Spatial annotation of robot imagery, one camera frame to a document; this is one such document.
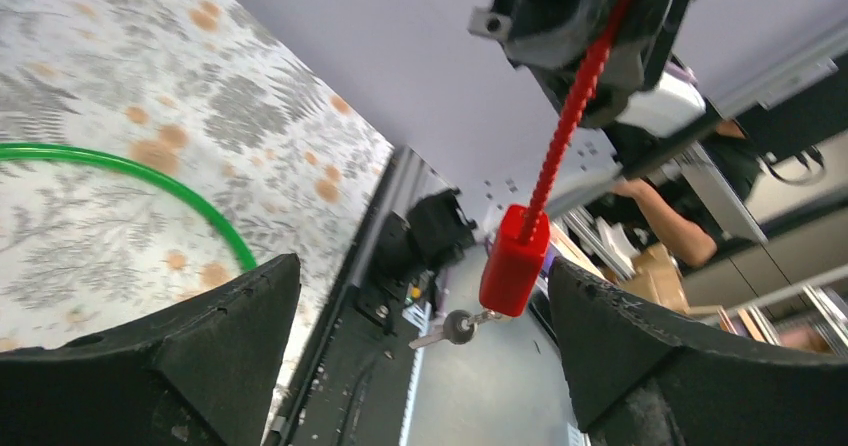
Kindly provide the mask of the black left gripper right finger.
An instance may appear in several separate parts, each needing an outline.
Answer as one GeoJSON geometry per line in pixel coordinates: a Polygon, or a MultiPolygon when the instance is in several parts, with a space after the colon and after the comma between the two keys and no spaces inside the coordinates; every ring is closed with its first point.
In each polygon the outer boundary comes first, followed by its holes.
{"type": "Polygon", "coordinates": [[[847,362],[736,336],[565,259],[550,311],[579,429],[595,445],[843,445],[847,362]]]}

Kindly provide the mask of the red cable lock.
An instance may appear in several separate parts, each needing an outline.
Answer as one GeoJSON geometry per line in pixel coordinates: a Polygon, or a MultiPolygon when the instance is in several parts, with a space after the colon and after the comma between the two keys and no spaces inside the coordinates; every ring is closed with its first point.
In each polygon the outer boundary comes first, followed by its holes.
{"type": "Polygon", "coordinates": [[[479,303],[483,310],[479,313],[462,309],[452,311],[441,326],[411,341],[411,349],[422,349],[444,340],[455,345],[466,344],[474,338],[480,325],[515,318],[524,311],[550,243],[549,219],[544,208],[567,146],[588,102],[595,96],[598,80],[632,2],[616,1],[600,37],[587,48],[564,101],[529,205],[513,204],[506,210],[481,277],[479,303]]]}

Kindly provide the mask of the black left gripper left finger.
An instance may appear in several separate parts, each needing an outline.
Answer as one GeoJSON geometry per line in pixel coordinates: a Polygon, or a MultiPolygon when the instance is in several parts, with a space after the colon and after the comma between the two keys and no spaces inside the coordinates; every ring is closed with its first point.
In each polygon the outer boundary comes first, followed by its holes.
{"type": "Polygon", "coordinates": [[[5,445],[257,445],[300,293],[278,256],[56,349],[1,356],[5,445]]]}

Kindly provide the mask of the person forearm in background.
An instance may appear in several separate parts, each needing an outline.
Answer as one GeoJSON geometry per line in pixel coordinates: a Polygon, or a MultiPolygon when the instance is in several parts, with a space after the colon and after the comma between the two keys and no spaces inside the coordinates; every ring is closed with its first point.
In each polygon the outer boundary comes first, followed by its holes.
{"type": "Polygon", "coordinates": [[[678,260],[704,266],[717,252],[717,244],[700,225],[686,219],[643,179],[620,181],[611,192],[634,201],[643,220],[628,222],[630,229],[650,231],[678,260]]]}

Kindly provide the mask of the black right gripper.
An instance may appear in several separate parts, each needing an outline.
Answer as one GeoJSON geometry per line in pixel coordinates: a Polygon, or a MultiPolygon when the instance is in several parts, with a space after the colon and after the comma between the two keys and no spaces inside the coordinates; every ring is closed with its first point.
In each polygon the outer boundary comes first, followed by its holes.
{"type": "MultiPolygon", "coordinates": [[[[582,125],[680,129],[701,116],[704,98],[672,53],[694,0],[633,0],[582,125]]],[[[555,109],[575,83],[587,49],[609,25],[616,0],[493,0],[468,30],[500,44],[507,61],[534,76],[555,109]]]]}

